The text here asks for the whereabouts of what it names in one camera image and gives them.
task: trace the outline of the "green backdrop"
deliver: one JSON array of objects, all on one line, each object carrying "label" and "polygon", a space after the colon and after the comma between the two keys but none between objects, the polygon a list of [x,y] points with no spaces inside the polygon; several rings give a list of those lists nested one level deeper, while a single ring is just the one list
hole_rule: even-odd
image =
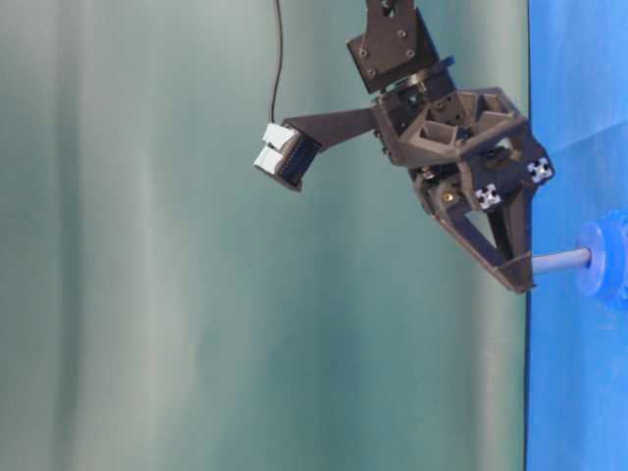
[{"label": "green backdrop", "polygon": [[[423,0],[527,104],[523,0]],[[279,116],[365,106],[364,2],[284,2]],[[0,469],[520,470],[523,298],[364,136],[252,167],[271,1],[5,0]]]}]

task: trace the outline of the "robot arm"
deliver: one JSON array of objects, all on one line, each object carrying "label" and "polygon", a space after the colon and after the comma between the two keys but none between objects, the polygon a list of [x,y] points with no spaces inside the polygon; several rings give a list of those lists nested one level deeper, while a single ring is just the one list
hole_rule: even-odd
[{"label": "robot arm", "polygon": [[[425,211],[505,287],[534,287],[530,208],[554,169],[528,120],[499,88],[459,90],[412,0],[367,0],[366,32],[348,42],[368,109],[270,125],[256,166],[301,190],[314,156],[376,130],[408,170]],[[467,218],[486,215],[493,240]]]}]

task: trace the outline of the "fabric backdrop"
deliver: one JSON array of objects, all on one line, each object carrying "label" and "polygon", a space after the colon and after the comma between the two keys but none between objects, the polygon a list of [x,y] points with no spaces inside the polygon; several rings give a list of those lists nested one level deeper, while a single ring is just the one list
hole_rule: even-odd
[{"label": "fabric backdrop", "polygon": [[[362,0],[284,2],[279,116],[365,106]],[[423,0],[527,110],[522,0]],[[370,135],[251,168],[270,0],[4,0],[0,469],[520,470],[523,298]]]}]

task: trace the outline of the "blue knob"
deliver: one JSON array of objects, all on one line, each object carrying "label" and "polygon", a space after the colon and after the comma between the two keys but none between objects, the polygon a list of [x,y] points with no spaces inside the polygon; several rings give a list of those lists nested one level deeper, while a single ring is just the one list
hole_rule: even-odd
[{"label": "blue knob", "polygon": [[613,309],[628,309],[628,211],[611,211],[585,224],[578,246],[591,251],[591,262],[578,271],[578,289]]}]

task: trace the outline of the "black cable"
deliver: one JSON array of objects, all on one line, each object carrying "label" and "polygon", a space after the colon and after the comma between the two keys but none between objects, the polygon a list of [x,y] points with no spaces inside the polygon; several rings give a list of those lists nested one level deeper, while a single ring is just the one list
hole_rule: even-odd
[{"label": "black cable", "polygon": [[275,104],[277,103],[277,90],[279,82],[282,78],[282,68],[284,67],[284,23],[282,21],[282,6],[280,0],[274,0],[275,4],[275,20],[277,21],[277,46],[279,48],[277,54],[277,73],[275,74],[275,83],[271,92],[271,106],[269,110],[269,118],[271,123],[275,122]]}]

